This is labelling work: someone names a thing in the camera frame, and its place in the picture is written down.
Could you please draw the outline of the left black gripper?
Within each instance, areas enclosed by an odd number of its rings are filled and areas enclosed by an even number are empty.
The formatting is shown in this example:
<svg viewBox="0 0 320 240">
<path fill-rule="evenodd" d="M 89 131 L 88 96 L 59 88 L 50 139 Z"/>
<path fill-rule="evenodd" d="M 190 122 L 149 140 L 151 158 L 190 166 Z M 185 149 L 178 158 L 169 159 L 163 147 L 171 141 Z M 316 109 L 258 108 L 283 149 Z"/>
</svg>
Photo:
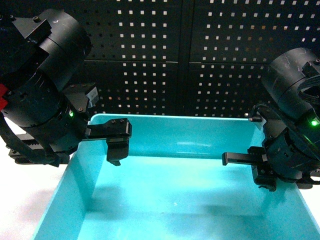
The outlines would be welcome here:
<svg viewBox="0 0 320 240">
<path fill-rule="evenodd" d="M 105 123 L 88 125 L 89 100 L 86 94 L 95 86 L 94 83 L 68 86 L 62 91 L 64 102 L 56 116 L 46 123 L 22 128 L 26 133 L 17 137 L 40 158 L 31 160 L 11 146 L 7 146 L 10 149 L 8 156 L 20 165 L 58 167 L 69 163 L 70 155 L 85 138 L 110 139 L 106 141 L 106 160 L 120 166 L 120 161 L 129 155 L 128 138 L 132 136 L 132 124 L 128 118 L 114 118 Z"/>
</svg>

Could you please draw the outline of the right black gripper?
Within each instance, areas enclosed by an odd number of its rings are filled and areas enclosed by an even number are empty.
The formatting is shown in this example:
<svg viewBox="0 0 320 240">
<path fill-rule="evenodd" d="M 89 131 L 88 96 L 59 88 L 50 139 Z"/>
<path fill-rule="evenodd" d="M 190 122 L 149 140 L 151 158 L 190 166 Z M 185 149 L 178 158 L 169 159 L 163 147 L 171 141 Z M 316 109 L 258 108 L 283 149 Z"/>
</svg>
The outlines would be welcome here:
<svg viewBox="0 0 320 240">
<path fill-rule="evenodd" d="M 310 108 L 295 117 L 268 103 L 259 109 L 266 118 L 257 122 L 263 130 L 260 147 L 250 147 L 249 154 L 224 152 L 222 165 L 251 165 L 253 182 L 259 188 L 275 192 L 277 179 L 295 183 L 301 189 L 319 185 L 320 118 Z"/>
</svg>

